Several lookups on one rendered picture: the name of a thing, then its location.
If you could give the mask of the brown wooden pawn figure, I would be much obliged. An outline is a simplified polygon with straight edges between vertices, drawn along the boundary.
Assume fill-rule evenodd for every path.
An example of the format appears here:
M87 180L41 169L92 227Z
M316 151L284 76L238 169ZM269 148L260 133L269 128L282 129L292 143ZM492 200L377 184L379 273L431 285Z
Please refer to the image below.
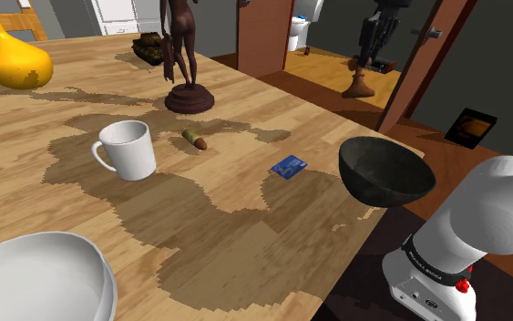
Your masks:
M357 58L348 61L348 68L353 71L353 81L349 88L342 93L343 98L369 98L375 91L364 82L364 67L360 66Z

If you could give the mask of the white toilet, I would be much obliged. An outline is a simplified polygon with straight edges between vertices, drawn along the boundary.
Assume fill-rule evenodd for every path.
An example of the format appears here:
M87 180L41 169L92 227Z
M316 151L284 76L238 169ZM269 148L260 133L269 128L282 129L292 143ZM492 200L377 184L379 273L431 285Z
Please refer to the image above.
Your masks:
M319 20L324 0L294 0L292 24L287 46L288 51L306 47L306 38L311 23Z

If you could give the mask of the black framed orange picture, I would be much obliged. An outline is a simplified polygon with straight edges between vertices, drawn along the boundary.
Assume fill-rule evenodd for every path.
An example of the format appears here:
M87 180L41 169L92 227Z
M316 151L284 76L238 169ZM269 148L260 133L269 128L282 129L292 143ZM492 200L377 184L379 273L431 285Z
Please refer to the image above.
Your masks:
M444 139L473 150L497 123L498 118L465 108Z

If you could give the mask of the black bowl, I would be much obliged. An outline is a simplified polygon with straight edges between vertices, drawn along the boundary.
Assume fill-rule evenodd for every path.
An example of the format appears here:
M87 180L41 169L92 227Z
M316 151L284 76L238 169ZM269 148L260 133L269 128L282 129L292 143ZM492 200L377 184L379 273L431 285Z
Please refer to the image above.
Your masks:
M436 177L411 150L377 137L353 137L339 149L345 188L369 206L389 208L414 202L431 192Z

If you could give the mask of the blue card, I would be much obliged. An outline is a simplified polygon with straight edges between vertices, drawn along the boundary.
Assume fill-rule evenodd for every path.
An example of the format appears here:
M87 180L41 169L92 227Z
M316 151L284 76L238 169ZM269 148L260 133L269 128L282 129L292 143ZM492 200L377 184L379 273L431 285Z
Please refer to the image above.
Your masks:
M289 155L284 160L281 160L280 162L273 165L271 170L285 180L289 180L306 166L307 163L305 161L300 160L294 155Z

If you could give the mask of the dark brown standing figure statue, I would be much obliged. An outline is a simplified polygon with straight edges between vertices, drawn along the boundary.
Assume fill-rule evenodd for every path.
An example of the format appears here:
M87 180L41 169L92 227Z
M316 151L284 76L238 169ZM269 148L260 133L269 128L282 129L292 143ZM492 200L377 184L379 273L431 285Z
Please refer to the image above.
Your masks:
M167 109L180 114L199 114L211 109L214 97L197 83L195 58L196 24L188 0L159 0L163 76L175 82L177 64L185 83L175 86L165 98Z

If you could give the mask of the small green brown cartridge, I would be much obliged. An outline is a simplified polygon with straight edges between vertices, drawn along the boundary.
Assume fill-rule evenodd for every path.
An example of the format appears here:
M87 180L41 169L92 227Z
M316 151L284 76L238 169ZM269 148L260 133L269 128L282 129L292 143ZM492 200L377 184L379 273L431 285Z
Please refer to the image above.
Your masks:
M199 150L206 150L208 145L206 141L192 129L184 129L181 136L191 145Z

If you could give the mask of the dark toy tank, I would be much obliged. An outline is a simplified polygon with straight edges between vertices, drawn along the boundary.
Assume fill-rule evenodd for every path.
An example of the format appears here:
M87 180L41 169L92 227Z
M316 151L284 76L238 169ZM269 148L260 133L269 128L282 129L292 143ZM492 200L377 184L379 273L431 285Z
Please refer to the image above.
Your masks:
M139 38L132 40L132 49L140 59L158 66L164 61L161 40L157 32L141 33Z

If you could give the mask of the dark robot stand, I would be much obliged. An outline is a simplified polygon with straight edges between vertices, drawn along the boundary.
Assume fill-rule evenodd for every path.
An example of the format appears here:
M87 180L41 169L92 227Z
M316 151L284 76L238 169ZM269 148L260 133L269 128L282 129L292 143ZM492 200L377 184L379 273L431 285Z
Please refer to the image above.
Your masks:
M382 271L385 254L425 221L404 207L386 211L311 321L424 321L390 295ZM513 277L481 259L470 280L477 321L513 321Z

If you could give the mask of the white cabinet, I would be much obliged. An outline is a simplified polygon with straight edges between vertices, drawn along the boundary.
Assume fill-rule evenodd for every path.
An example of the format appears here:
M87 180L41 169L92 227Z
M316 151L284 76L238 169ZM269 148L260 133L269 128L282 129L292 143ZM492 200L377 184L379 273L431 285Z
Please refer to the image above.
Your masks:
M157 32L161 19L169 26L168 16L160 14L160 0L90 0L101 34L104 36Z

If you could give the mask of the white mug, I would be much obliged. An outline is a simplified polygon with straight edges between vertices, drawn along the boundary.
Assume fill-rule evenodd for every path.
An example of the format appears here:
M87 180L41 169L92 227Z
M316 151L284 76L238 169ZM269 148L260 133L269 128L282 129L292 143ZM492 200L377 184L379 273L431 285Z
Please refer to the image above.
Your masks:
M145 179L157 168L149 126L140 120L109 124L98 133L91 152L99 164L124 181Z

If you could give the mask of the yellow gourd vase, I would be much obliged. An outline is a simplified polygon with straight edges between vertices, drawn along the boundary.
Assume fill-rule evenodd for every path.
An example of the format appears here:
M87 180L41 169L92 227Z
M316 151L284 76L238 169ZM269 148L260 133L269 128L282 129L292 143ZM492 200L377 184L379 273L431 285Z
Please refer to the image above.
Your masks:
M48 53L9 35L0 23L0 85L12 89L40 88L54 73Z

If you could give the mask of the large white bowl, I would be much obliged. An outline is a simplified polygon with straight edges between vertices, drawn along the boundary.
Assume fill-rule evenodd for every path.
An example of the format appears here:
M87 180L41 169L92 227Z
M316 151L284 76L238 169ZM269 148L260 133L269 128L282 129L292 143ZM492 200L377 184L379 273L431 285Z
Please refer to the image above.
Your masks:
M0 321L114 321L116 278L104 255L74 233L0 243Z

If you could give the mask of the light wooden frame furniture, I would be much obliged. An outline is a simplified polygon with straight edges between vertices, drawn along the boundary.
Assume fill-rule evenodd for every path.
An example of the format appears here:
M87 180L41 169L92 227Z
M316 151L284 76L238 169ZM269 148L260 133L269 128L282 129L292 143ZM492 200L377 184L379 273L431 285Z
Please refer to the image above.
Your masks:
M36 41L47 40L45 29L29 0L11 0L18 13L0 13L0 23L7 31L30 30Z

